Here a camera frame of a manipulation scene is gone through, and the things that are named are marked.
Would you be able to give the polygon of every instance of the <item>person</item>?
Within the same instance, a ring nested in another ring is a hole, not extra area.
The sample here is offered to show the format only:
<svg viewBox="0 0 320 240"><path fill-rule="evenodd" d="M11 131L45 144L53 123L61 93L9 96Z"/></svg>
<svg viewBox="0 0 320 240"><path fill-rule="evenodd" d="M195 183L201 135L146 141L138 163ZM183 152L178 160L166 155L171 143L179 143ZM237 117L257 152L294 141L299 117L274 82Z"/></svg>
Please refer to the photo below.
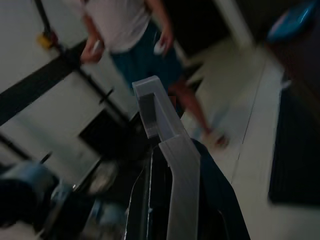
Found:
<svg viewBox="0 0 320 240"><path fill-rule="evenodd" d="M98 63L107 50L129 87L132 83L158 76L174 106L175 97L189 110L204 131L205 145L225 147L228 139L212 129L192 90L186 85L177 59L173 28L162 0L65 0L83 20L88 31L81 62ZM160 21L162 31L151 20ZM155 54L159 42L162 54Z"/></svg>

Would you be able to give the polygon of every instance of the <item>hand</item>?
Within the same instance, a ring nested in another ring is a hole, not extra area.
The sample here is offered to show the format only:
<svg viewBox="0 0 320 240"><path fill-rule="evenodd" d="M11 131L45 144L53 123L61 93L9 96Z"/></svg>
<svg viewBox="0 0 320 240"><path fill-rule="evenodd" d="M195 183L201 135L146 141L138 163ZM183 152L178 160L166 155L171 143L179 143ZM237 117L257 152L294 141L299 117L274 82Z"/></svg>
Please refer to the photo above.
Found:
<svg viewBox="0 0 320 240"><path fill-rule="evenodd" d="M98 48L95 52L93 52L93 48L97 41L101 41L101 39L98 39L95 36L89 36L80 58L83 64L98 63L102 58L105 51L105 46L103 42L102 47Z"/></svg>
<svg viewBox="0 0 320 240"><path fill-rule="evenodd" d="M162 34L160 37L160 45L165 46L163 51L163 56L165 56L168 51L173 47L175 37L170 24L167 24L162 29Z"/></svg>

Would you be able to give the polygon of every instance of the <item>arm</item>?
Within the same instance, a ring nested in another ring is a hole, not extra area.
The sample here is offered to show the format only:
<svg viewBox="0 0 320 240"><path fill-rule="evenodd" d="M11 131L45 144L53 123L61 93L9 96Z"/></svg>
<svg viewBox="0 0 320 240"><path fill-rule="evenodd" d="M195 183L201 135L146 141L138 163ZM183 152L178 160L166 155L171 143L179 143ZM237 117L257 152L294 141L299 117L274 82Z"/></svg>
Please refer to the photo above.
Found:
<svg viewBox="0 0 320 240"><path fill-rule="evenodd" d="M88 14L85 14L82 17L82 21L86 27L86 30L87 30L89 36L96 38L97 40L100 40L103 43L103 39L102 39L99 31L97 30L97 27L96 27L94 21L92 20L92 18Z"/></svg>
<svg viewBox="0 0 320 240"><path fill-rule="evenodd" d="M172 30L171 20L162 0L144 0L148 8L154 12L162 24L162 34L160 44L165 45L163 54L166 55L174 44L174 34Z"/></svg>
<svg viewBox="0 0 320 240"><path fill-rule="evenodd" d="M82 63L97 63L102 58L102 55L105 50L103 38L102 38L101 34L99 33L99 31L97 30L94 21L92 20L92 18L89 15L84 14L82 16L82 21L86 27L86 30L87 30L89 36L86 41L85 48L84 48L82 55L81 55L81 62ZM97 41L100 41L102 47L97 49L95 52L93 52L93 48L94 48Z"/></svg>

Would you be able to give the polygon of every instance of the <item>gray plastic bracket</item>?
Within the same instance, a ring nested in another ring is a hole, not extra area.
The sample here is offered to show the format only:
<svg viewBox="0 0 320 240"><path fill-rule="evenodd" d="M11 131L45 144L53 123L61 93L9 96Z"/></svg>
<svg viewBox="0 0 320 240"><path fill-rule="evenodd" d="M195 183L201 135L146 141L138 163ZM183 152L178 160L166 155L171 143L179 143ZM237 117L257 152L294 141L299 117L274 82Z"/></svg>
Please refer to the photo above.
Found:
<svg viewBox="0 0 320 240"><path fill-rule="evenodd" d="M196 240L200 188L200 154L188 136L158 77L133 83L148 138L159 147L172 172L167 240Z"/></svg>

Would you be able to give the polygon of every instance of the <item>white t-shirt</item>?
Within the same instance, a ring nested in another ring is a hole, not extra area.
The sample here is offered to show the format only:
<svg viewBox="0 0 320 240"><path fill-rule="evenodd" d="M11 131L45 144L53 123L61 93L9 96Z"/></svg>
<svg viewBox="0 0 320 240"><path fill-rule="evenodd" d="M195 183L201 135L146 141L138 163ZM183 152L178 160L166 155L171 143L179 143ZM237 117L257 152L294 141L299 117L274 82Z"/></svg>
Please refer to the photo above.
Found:
<svg viewBox="0 0 320 240"><path fill-rule="evenodd" d="M143 0L64 0L79 16L89 15L106 49L122 53L143 36L150 21Z"/></svg>

